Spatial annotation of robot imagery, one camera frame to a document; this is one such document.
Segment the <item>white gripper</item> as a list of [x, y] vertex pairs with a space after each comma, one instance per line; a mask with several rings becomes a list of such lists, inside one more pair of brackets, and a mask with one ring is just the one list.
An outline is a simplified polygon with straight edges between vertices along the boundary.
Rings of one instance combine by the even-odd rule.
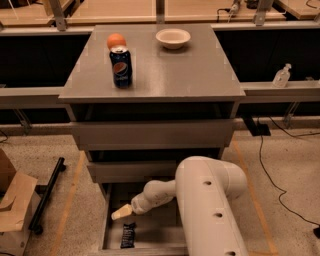
[[143, 193], [136, 195], [131, 200], [131, 205], [126, 204], [111, 214], [112, 220], [130, 216], [132, 212], [142, 215], [154, 208], [154, 203], [148, 200]]

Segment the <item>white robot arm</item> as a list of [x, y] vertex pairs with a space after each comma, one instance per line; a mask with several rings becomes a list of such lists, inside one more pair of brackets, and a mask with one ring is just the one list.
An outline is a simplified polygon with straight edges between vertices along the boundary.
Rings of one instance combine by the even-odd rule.
[[142, 215], [176, 200], [189, 256], [249, 256], [229, 205], [247, 188], [237, 165], [202, 156], [184, 159], [171, 181], [151, 180], [113, 220]]

